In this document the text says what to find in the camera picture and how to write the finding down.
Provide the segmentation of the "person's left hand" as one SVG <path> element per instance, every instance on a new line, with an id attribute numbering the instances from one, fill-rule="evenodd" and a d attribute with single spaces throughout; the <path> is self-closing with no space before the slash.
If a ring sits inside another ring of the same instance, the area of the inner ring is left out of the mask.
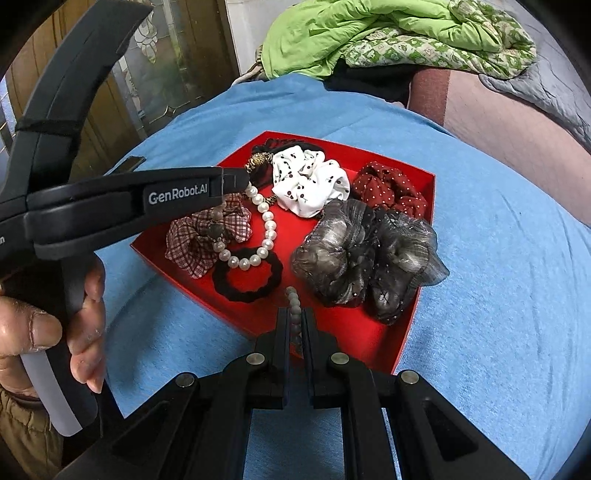
<path id="1" fill-rule="evenodd" d="M 73 378 L 93 393 L 102 391 L 105 378 L 105 268 L 94 256 L 84 281 L 84 302 L 64 331 L 46 311 L 1 295 L 1 387 L 18 400 L 36 401 L 35 391 L 21 361 L 23 354 L 44 351 L 67 340 Z"/>

